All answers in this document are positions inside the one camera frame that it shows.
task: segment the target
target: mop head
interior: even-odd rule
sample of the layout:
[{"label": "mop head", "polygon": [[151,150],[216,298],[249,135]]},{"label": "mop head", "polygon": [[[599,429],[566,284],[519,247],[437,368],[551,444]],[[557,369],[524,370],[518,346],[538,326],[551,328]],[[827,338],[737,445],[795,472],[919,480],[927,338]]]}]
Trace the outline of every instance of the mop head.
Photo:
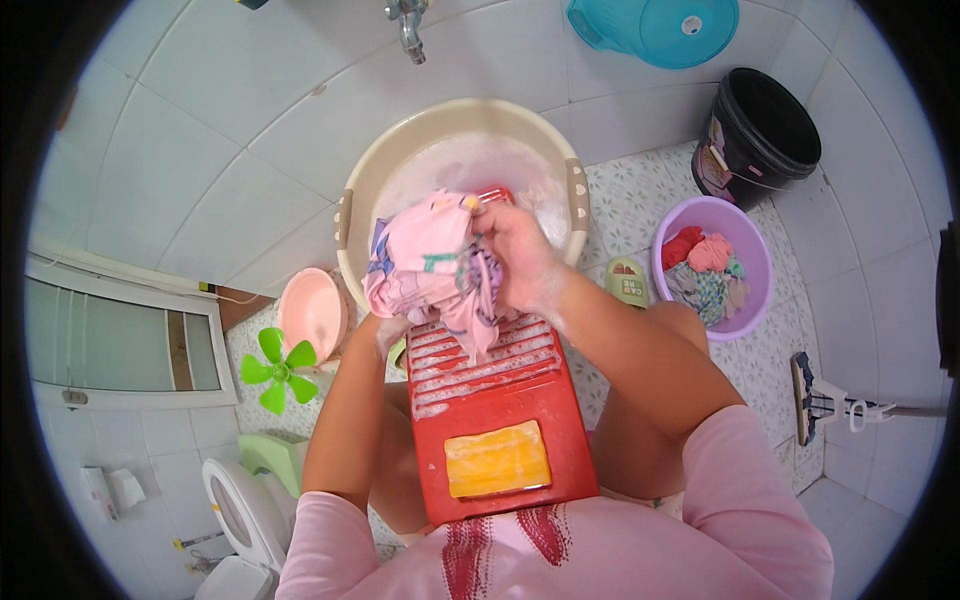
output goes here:
[{"label": "mop head", "polygon": [[806,352],[797,352],[790,357],[790,371],[793,373],[793,397],[797,404],[797,444],[808,445],[816,433],[814,421],[817,418],[810,414],[813,371]]}]

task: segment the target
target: black bucket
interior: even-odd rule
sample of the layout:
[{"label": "black bucket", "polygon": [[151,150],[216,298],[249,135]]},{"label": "black bucket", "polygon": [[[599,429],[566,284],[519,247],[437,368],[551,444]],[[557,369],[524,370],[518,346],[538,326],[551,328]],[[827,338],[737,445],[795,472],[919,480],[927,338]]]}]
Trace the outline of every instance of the black bucket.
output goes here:
[{"label": "black bucket", "polygon": [[700,191],[747,211],[805,180],[819,160],[804,106],[769,75],[737,68],[720,82],[690,166]]}]

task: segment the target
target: bar of soap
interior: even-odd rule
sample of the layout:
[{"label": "bar of soap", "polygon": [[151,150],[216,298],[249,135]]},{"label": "bar of soap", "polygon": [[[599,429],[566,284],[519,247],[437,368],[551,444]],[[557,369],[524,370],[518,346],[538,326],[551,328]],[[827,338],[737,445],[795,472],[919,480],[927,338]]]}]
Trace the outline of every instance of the bar of soap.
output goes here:
[{"label": "bar of soap", "polygon": [[535,420],[444,442],[454,498],[510,492],[550,483],[550,467]]}]

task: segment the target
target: red cloth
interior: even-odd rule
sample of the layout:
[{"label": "red cloth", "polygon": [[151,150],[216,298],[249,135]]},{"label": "red cloth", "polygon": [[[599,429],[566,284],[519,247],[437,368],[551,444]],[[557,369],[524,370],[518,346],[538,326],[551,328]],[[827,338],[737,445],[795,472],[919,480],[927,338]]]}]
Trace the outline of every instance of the red cloth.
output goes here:
[{"label": "red cloth", "polygon": [[703,229],[696,226],[683,228],[672,240],[660,249],[660,265],[664,271],[673,269],[686,260],[694,246],[704,241]]}]

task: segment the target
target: water faucet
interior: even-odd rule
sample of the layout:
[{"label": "water faucet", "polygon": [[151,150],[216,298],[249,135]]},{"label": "water faucet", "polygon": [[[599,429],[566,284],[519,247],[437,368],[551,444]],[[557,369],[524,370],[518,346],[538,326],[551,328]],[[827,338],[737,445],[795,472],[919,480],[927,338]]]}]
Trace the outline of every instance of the water faucet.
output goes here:
[{"label": "water faucet", "polygon": [[430,5],[429,0],[387,0],[384,11],[391,21],[400,21],[400,45],[414,64],[426,62],[423,55],[423,41],[417,33],[423,11]]}]

